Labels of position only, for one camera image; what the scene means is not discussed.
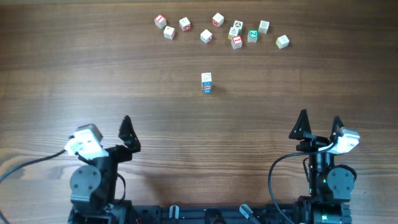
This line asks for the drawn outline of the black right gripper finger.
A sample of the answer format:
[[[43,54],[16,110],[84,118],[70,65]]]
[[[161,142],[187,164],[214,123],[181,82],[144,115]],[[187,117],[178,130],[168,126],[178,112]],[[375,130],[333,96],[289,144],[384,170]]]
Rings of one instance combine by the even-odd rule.
[[[332,123],[330,140],[336,140],[341,136],[340,128],[343,128],[344,124],[339,116],[335,116]]]
[[[289,134],[289,139],[304,140],[312,138],[312,130],[306,109],[301,110],[297,122]]]

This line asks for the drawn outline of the blue I wooden block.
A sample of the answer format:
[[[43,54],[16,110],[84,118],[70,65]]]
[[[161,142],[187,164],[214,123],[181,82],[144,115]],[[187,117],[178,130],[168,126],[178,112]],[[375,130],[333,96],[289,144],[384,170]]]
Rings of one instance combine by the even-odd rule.
[[[212,76],[211,73],[202,73],[201,74],[201,85],[202,86],[212,86]]]

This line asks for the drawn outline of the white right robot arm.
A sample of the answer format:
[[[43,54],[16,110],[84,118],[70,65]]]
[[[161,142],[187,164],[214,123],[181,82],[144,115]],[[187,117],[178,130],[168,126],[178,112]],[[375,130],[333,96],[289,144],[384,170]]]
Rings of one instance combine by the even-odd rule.
[[[309,196],[300,196],[292,209],[294,223],[351,223],[348,202],[357,179],[350,166],[335,164],[335,156],[346,154],[359,144],[359,133],[344,126],[336,116],[330,137],[312,134],[307,110],[302,110],[289,134],[299,140],[298,152],[306,155],[305,175]]]

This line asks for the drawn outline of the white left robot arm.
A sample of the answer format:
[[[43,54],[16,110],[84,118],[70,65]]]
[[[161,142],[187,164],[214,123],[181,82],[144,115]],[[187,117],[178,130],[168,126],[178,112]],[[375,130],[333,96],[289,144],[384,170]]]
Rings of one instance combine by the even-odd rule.
[[[73,204],[68,223],[141,223],[141,217],[132,202],[115,198],[116,182],[121,179],[118,165],[132,160],[141,150],[131,118],[126,115],[119,128],[122,145],[105,149],[103,135],[95,124],[80,126],[70,137],[64,149],[85,163],[71,176],[70,197]]]

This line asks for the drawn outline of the red U snail block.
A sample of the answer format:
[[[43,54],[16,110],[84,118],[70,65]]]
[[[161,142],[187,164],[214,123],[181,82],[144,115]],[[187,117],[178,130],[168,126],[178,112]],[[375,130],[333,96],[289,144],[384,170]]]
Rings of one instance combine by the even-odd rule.
[[[208,44],[212,40],[212,37],[213,37],[212,33],[209,30],[207,30],[207,29],[205,29],[200,34],[200,39],[206,44]]]

